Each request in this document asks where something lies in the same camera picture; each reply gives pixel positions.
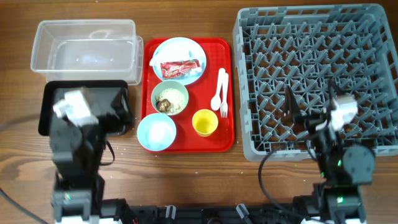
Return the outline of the green bowl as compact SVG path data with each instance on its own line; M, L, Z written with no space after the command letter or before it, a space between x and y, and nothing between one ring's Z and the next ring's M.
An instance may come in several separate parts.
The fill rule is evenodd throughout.
M169 80L156 85L150 99L157 112L174 116L187 107L189 93L183 84Z

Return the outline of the red strawberry snack wrapper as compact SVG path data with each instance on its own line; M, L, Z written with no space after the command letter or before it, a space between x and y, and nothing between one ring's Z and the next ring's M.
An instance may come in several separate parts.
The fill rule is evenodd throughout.
M177 78L190 72L200 72L201 66L197 59L163 62L160 64L163 79Z

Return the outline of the brown food scraps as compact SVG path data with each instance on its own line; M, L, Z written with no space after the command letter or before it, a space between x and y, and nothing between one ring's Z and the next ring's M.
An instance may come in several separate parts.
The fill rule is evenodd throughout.
M155 105L160 113L167 113L172 106L171 102L165 98L157 100Z

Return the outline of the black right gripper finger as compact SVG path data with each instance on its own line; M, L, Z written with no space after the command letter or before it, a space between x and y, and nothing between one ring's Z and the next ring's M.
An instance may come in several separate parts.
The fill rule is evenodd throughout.
M291 87L287 86L285 89L285 117L289 117L291 120L299 120L302 116L299 105L295 99Z
M332 79L328 80L328 96L329 96L329 108L335 107L335 98L336 98L336 88L335 82Z

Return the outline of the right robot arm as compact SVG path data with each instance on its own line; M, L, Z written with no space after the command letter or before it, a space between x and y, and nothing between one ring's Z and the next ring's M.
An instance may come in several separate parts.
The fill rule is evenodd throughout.
M328 82L329 103L320 113L303 115L291 87L285 91L284 114L307 132L313 144L311 157L317 162L323 183L314 184L311 195L294 197L296 215L307 221L365 222L360 186L373 180L375 153L362 144L344 145L340 131L358 114L352 94Z

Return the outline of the yellow plastic cup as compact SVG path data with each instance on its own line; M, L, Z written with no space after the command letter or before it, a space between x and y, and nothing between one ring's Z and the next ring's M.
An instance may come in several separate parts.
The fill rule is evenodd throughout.
M217 129L218 124L218 117L212 110L198 110L192 117L192 126L201 137L212 135Z

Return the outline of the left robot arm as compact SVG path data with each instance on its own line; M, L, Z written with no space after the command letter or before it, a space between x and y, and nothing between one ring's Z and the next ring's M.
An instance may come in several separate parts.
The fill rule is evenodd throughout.
M56 223L133 223L124 199L103 199L101 158L111 145L108 136L131 124L123 91L92 95L82 90L63 94L51 107L49 131L57 170L52 194Z

